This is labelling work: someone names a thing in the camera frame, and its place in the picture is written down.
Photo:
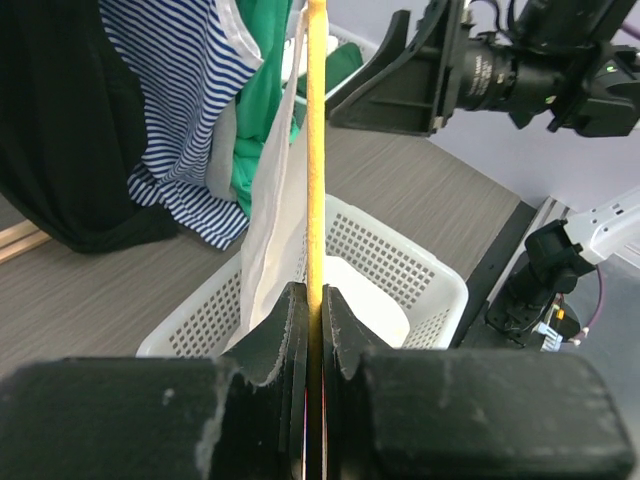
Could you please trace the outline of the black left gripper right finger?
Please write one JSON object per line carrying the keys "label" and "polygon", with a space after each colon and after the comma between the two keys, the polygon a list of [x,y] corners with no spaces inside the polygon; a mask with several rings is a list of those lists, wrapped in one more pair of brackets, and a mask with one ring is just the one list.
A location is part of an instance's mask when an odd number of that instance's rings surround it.
{"label": "black left gripper right finger", "polygon": [[336,287],[323,289],[325,451],[329,479],[392,479],[388,462],[391,349]]}

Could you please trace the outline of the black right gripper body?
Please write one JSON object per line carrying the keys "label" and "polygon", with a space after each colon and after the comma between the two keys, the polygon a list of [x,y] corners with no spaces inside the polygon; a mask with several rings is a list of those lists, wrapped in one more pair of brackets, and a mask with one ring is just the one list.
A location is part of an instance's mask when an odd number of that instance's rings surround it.
{"label": "black right gripper body", "polygon": [[430,136],[455,109],[499,107],[515,85],[514,59],[494,32],[471,36],[466,1],[432,1],[411,32],[396,11],[375,54],[327,101],[336,128]]}

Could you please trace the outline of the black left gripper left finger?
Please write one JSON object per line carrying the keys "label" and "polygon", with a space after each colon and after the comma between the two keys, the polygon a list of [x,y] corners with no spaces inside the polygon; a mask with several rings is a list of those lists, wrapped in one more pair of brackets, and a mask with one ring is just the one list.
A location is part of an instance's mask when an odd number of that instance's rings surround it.
{"label": "black left gripper left finger", "polygon": [[239,371],[218,440],[220,479],[302,477],[307,337],[307,289],[290,282],[267,317],[223,355]]}

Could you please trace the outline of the yellow velvet hanger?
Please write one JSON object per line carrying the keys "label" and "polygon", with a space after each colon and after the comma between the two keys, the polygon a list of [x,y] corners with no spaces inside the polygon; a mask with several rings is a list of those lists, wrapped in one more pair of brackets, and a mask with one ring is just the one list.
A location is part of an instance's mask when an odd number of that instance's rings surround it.
{"label": "yellow velvet hanger", "polygon": [[307,293],[309,330],[321,329],[325,222],[325,80],[327,3],[308,3],[307,46]]}

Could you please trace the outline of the black tank top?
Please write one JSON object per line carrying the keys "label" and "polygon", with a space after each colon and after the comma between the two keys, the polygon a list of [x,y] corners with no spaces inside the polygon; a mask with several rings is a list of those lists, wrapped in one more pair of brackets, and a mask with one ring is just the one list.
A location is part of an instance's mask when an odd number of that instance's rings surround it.
{"label": "black tank top", "polygon": [[173,238],[171,214],[130,197],[147,146],[144,97],[94,1],[1,5],[1,192],[71,250]]}

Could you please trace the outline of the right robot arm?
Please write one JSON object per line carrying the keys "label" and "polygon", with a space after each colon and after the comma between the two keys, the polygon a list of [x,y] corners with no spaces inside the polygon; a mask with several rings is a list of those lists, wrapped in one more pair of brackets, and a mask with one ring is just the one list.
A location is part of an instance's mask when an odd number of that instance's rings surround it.
{"label": "right robot arm", "polygon": [[504,114],[457,112],[426,138],[343,131],[390,142],[379,155],[398,170],[375,210],[465,279],[479,263],[511,258],[528,220],[547,197],[575,210],[595,207],[639,182],[639,135],[585,139],[546,131],[547,116],[521,131]]}

